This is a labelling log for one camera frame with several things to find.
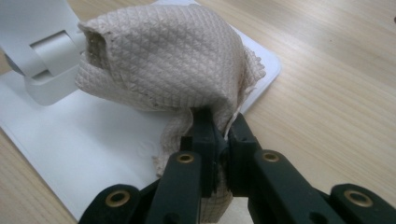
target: wood grain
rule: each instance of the wood grain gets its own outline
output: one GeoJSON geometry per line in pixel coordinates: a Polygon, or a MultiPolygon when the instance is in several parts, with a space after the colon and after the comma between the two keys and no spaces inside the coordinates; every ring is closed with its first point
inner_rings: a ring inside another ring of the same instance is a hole
{"type": "MultiPolygon", "coordinates": [[[[82,20],[152,1],[78,1],[82,20]]],[[[358,184],[396,206],[396,2],[199,1],[282,62],[246,117],[316,188],[358,184]]],[[[0,58],[0,72],[9,68],[0,58]]],[[[0,223],[75,223],[0,134],[0,223]]],[[[251,223],[236,200],[222,223],[251,223]]]]}

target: cloth fold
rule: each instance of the cloth fold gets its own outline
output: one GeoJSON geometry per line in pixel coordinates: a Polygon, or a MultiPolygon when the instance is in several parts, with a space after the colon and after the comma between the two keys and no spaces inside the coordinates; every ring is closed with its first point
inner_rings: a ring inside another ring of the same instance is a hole
{"type": "MultiPolygon", "coordinates": [[[[163,173],[192,125],[192,107],[210,107],[226,136],[241,104],[265,73],[253,51],[220,16],[189,6],[127,7],[81,22],[80,89],[142,110],[176,112],[163,132],[163,173]]],[[[212,198],[202,200],[202,222],[217,222],[232,199],[220,172],[212,198]]]]}

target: beige cloth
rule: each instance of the beige cloth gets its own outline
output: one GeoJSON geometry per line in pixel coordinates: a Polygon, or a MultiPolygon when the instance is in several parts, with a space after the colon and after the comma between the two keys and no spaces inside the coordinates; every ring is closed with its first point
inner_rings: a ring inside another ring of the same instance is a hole
{"type": "MultiPolygon", "coordinates": [[[[265,74],[238,34],[197,5],[127,7],[79,28],[88,41],[76,79],[80,89],[138,109],[177,112],[155,159],[159,174],[191,127],[192,107],[209,106],[226,134],[265,74]]],[[[217,222],[232,199],[220,176],[218,193],[202,199],[202,222],[217,222]]]]}

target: white bracket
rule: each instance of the white bracket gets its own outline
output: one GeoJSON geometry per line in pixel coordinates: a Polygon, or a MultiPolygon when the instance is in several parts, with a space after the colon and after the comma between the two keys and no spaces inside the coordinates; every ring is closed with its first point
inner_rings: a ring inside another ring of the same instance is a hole
{"type": "Polygon", "coordinates": [[[85,49],[77,24],[65,0],[0,2],[0,47],[40,105],[51,105],[77,89],[74,79],[85,49]]]}

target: crumpled cloth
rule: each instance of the crumpled cloth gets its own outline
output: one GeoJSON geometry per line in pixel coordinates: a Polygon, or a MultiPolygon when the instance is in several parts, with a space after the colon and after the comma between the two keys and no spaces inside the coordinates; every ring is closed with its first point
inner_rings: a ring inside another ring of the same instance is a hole
{"type": "MultiPolygon", "coordinates": [[[[260,58],[206,7],[127,7],[78,26],[87,38],[76,78],[81,90],[142,110],[176,111],[155,159],[159,175],[192,125],[191,108],[209,107],[226,136],[265,75],[260,58]]],[[[231,202],[224,173],[219,177],[217,193],[202,199],[202,222],[217,222],[231,202]]]]}

